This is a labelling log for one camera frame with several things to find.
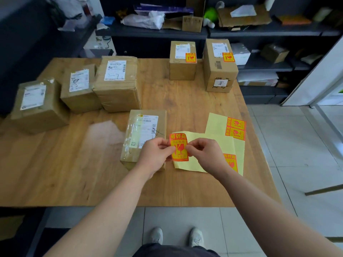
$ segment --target tiled floor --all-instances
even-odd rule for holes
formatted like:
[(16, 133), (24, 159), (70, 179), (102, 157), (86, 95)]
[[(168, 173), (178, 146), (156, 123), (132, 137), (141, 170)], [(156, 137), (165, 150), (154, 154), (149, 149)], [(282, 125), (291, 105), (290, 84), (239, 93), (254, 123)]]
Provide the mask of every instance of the tiled floor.
[[(343, 132), (343, 106), (322, 109)], [(343, 184), (343, 158), (316, 109), (249, 105), (248, 110), (285, 208), (324, 236), (343, 236), (343, 191), (304, 194)], [(72, 227), (90, 210), (54, 208), (47, 227)], [(186, 245), (197, 226), (205, 246), (221, 257), (265, 256), (235, 208), (166, 207), (137, 208), (116, 256), (132, 256), (156, 226), (163, 229), (164, 244)]]

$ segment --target shoe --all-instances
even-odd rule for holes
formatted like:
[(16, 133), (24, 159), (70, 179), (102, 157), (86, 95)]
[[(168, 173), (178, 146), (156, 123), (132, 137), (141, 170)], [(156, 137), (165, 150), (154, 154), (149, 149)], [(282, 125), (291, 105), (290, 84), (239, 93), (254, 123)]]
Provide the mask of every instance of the shoe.
[(204, 247), (204, 237), (198, 228), (193, 228), (189, 234), (189, 246), (202, 246)]
[(151, 234), (150, 234), (150, 242), (151, 243), (159, 243), (162, 245), (163, 243), (163, 232), (162, 229), (159, 227), (155, 227), (152, 229)]

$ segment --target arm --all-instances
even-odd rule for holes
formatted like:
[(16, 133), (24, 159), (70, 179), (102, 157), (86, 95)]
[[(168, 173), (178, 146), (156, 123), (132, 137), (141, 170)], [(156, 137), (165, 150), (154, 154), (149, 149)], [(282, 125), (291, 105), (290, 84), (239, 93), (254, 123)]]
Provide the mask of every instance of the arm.
[(343, 256), (343, 251), (234, 171), (215, 140), (199, 138), (186, 149), (226, 189), (267, 256)]
[(145, 182), (174, 151), (175, 147), (162, 138), (145, 142), (136, 166), (44, 256), (114, 256)]

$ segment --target person's right hand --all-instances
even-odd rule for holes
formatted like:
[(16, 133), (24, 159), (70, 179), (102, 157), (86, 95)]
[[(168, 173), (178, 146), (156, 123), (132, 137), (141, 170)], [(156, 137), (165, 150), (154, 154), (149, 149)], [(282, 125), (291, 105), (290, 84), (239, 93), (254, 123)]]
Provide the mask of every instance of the person's right hand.
[(225, 171), (232, 170), (215, 140), (195, 139), (186, 145), (186, 150), (189, 156), (196, 157), (201, 167), (216, 179), (219, 179)]

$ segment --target orange fragile label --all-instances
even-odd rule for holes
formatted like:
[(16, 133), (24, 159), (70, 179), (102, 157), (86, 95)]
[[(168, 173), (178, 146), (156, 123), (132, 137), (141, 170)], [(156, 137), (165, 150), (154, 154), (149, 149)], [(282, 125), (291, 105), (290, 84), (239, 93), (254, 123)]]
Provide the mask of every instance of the orange fragile label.
[(236, 156), (233, 154), (226, 154), (226, 153), (223, 153), (223, 154), (224, 154), (226, 162), (230, 165), (230, 167), (234, 171), (238, 172)]
[(175, 146), (176, 150), (171, 155), (174, 161), (189, 161), (186, 151), (187, 137), (184, 133), (172, 133), (169, 136), (170, 145)]
[(235, 57), (231, 52), (223, 52), (224, 62), (235, 62)]
[(195, 53), (186, 53), (186, 62), (196, 63), (197, 62), (196, 54)]
[(245, 140), (245, 126), (246, 121), (228, 117), (225, 135), (232, 136), (236, 139)]

